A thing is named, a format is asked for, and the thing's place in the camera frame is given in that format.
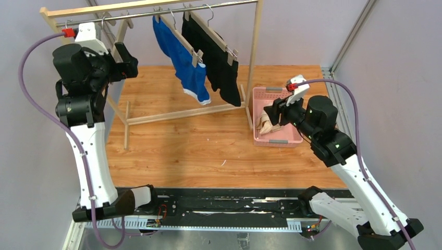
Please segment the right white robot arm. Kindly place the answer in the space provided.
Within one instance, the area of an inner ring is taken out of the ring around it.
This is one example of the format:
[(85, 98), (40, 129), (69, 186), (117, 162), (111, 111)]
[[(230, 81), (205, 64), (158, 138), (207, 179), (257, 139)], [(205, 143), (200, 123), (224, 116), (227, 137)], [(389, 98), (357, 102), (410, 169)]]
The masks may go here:
[(362, 249), (400, 249), (423, 231), (423, 224), (402, 213), (359, 161), (353, 140), (336, 128), (338, 110), (327, 96), (292, 104), (278, 98), (264, 111), (272, 124), (291, 124), (308, 137), (314, 155), (346, 184), (361, 206), (355, 210), (312, 186), (298, 197), (305, 215), (326, 217), (352, 234)]

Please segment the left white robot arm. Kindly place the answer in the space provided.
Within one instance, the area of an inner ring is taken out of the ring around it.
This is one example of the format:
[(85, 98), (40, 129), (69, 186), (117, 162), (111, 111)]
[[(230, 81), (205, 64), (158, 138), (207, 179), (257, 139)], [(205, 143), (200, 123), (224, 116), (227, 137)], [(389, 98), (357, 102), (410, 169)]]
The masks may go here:
[(80, 205), (73, 220), (86, 222), (132, 215), (137, 209), (156, 213), (159, 201), (147, 184), (118, 192), (113, 184), (105, 149), (104, 107), (109, 84), (138, 75), (138, 60), (122, 42), (115, 47), (122, 58), (80, 44), (53, 51), (56, 82), (56, 121), (64, 129), (75, 154), (80, 180)]

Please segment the blue underwear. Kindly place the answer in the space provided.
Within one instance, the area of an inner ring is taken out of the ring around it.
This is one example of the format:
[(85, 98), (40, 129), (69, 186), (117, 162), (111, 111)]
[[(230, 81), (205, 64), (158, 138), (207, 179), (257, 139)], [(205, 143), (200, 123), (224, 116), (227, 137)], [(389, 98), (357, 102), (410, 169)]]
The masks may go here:
[(211, 97), (205, 87), (206, 65), (200, 62), (195, 66), (192, 64), (191, 53), (160, 17), (153, 17), (152, 25), (158, 45), (170, 58), (183, 92), (192, 96), (200, 105), (210, 104)]

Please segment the cream cotton underwear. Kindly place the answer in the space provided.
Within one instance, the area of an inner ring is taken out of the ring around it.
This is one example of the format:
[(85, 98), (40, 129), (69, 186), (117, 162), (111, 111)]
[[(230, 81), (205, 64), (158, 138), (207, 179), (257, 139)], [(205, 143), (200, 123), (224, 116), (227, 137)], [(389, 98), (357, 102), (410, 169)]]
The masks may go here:
[(280, 125), (273, 125), (268, 115), (262, 115), (256, 120), (255, 128), (258, 130), (259, 135), (273, 133), (281, 130)]

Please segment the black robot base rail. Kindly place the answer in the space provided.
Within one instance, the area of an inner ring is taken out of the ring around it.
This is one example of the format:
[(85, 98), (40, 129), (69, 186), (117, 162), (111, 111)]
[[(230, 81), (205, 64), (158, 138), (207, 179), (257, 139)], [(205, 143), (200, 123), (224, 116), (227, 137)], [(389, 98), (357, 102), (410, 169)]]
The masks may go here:
[(158, 188), (154, 214), (137, 208), (124, 221), (101, 220), (99, 228), (231, 232), (320, 232), (328, 219), (305, 215), (301, 189)]

